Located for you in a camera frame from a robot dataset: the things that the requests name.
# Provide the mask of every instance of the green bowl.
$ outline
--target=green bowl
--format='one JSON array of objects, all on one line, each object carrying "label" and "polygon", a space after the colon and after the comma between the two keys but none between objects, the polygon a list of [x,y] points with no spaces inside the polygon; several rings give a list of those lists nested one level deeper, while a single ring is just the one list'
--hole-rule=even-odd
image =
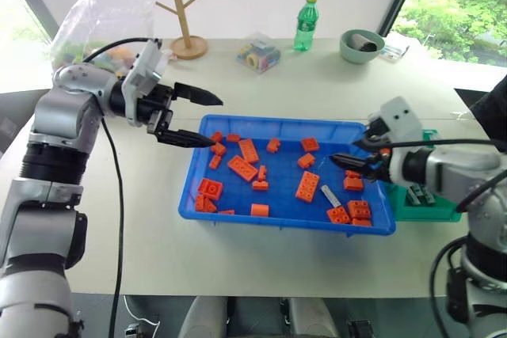
[{"label": "green bowl", "polygon": [[[350,37],[356,33],[359,33],[368,40],[373,41],[377,45],[378,49],[376,51],[357,51],[356,49],[352,49],[349,46]],[[350,63],[367,63],[379,55],[385,44],[386,43],[384,43],[382,36],[375,32],[370,32],[365,29],[350,29],[341,35],[340,53],[341,56]]]}]

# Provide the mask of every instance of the floor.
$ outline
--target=floor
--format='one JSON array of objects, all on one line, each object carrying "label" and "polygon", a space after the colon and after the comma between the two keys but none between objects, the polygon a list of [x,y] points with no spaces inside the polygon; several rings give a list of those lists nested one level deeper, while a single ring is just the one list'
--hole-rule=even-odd
[{"label": "floor", "polygon": [[[134,296],[129,306],[138,317],[162,322],[158,338],[177,337],[193,297]],[[82,338],[106,336],[112,296],[106,294],[73,294],[74,310],[85,322]],[[116,319],[116,338],[124,336],[124,330],[134,322],[119,304]],[[444,300],[439,299],[440,307]],[[372,323],[375,338],[434,338],[439,336],[430,312],[427,298],[407,299],[339,299],[328,298],[326,304],[333,316],[341,338],[349,338],[346,323],[368,319]],[[444,323],[450,337],[466,337],[464,326],[444,315]],[[237,298],[234,316],[229,324],[228,336],[282,335],[285,332],[278,298]]]}]

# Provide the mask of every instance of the wooden coat stand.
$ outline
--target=wooden coat stand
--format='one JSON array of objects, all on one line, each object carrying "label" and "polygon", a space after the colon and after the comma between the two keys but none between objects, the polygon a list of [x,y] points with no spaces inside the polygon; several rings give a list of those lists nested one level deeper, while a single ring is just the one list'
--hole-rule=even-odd
[{"label": "wooden coat stand", "polygon": [[180,21],[181,34],[183,36],[173,41],[170,45],[171,50],[179,59],[197,59],[208,50],[208,43],[205,39],[199,36],[192,36],[189,33],[189,25],[187,24],[187,17],[185,16],[185,8],[195,1],[196,0],[188,0],[186,3],[183,3],[183,0],[174,0],[176,10],[162,4],[161,2],[155,2],[157,6],[177,15],[177,18]]}]

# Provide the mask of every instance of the green plastic bottle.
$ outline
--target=green plastic bottle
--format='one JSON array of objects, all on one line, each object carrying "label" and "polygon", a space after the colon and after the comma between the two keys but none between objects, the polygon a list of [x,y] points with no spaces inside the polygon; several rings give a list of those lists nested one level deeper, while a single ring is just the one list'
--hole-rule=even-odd
[{"label": "green plastic bottle", "polygon": [[307,0],[307,4],[299,11],[298,28],[294,39],[294,49],[297,51],[307,51],[314,41],[315,26],[318,20],[316,2],[317,0]]}]

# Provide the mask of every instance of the plastic bag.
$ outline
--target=plastic bag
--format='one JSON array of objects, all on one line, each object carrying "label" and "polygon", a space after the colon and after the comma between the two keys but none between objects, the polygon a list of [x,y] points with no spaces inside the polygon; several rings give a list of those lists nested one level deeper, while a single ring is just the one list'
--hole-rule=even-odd
[{"label": "plastic bag", "polygon": [[[65,16],[51,45],[53,70],[79,63],[94,50],[128,37],[153,37],[154,0],[78,0]],[[93,63],[122,73],[134,62],[133,48],[115,47]]]}]

